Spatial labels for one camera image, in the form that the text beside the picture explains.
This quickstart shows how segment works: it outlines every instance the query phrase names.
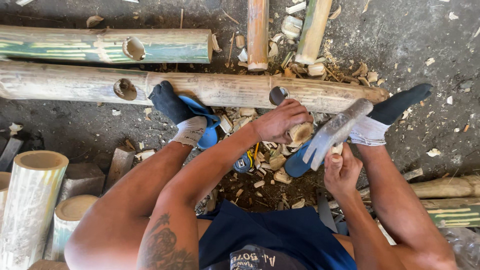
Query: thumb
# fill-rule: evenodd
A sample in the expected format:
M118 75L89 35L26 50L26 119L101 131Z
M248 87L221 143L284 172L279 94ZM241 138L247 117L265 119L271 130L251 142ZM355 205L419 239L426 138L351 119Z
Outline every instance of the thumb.
M339 179L342 165L342 156L338 154L327 155L325 157L325 175L332 177L333 179Z

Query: tattoo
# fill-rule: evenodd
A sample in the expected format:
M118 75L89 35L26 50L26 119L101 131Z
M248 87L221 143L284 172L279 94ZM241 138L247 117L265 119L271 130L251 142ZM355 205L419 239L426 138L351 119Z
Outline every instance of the tattoo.
M158 230L160 226L170 225L169 219L168 213L163 214L142 241L138 267L149 270L198 269L198 263L191 252L187 252L185 248L175 249L177 236L170 228Z

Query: black sock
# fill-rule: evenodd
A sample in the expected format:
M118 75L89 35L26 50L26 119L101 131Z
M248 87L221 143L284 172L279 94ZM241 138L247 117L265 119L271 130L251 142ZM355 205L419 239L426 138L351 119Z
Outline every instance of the black sock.
M432 94L429 91L431 87L430 84L420 84L410 90L397 93L391 98L375 104L372 112L367 116L383 124L391 125L408 107L430 96Z
M176 125L198 116L173 92L173 86L168 81L156 85L148 98L153 102L155 109L161 111Z

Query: concrete floor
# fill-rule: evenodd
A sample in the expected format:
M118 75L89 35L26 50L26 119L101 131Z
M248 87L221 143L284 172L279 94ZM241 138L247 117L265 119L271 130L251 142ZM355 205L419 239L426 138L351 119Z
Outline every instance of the concrete floor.
M38 27L86 28L89 16L98 14L104 21L96 28L178 28L180 9L184 8L183 28L209 28L218 35L218 42L224 50L214 52L210 65L179 64L181 72L205 72L238 74L242 67L225 68L231 35L238 32L246 36L247 1L233 0L139 0L127 1L86 1L86 0L35 0L20 7L13 0L0 5L0 23ZM424 181L450 175L476 174L480 170L480 35L474 37L480 27L480 2L477 0L372 0L362 13L363 0L334 0L332 10L342 5L342 13L329 20L324 40L331 39L330 52L337 59L340 71L351 74L360 61L370 70L378 72L387 81L381 85L391 93L408 90L419 83L434 85L432 96L425 106L413 105L412 113L404 124L394 124L387 132L387 148L401 172L423 168L424 176L412 181ZM270 36L280 33L285 7L293 6L290 0L271 0ZM228 19L223 11L240 22ZM449 19L454 12L459 18ZM294 16L304 18L305 11ZM286 44L279 48L279 54L269 65L270 73L279 69L284 56L297 45ZM240 50L235 46L232 58ZM425 61L434 58L435 63L426 66ZM354 60L353 71L348 67ZM152 71L157 64L130 65L122 68L140 68ZM169 64L173 70L175 64ZM470 92L464 92L460 85L473 81ZM446 103L453 97L453 105ZM26 140L23 151L47 149L66 155L72 163L96 162L107 171L115 147L128 138L137 147L144 142L146 148L161 148L176 133L176 127L165 116L155 111L152 121L144 120L145 106L67 102L51 100L6 100L0 98L0 130L8 130L11 122L24 125L19 136ZM111 110L121 110L120 116L112 116ZM467 132L461 132L466 124ZM8 132L0 133L8 137ZM426 152L432 148L441 151L440 156L429 157ZM190 159L199 153L194 150ZM222 181L225 193L232 199L237 190L230 190L227 175ZM258 176L244 175L240 181L246 186L258 181ZM314 197L313 192L322 186L323 174L308 172L290 186L277 184L268 186L269 197L264 202L276 204L282 192L289 198ZM360 176L358 187L364 187L365 175ZM238 202L248 206L248 197Z

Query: man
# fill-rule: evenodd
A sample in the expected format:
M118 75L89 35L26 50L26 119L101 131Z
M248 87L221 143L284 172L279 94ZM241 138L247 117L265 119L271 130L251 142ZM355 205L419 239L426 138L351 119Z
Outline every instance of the man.
M389 125L430 95L430 87L419 85L375 105L351 134L373 208L397 245L389 245L366 211L355 188L362 162L346 143L341 156L325 157L324 183L345 215L350 237L332 234L311 207L246 213L224 201L197 218L196 203L241 154L260 141L287 143L289 128L313 118L298 101L286 99L181 169L206 119L193 114L164 81L150 98L179 127L178 134L91 207L66 246L67 263L71 270L456 269L451 248L384 147Z

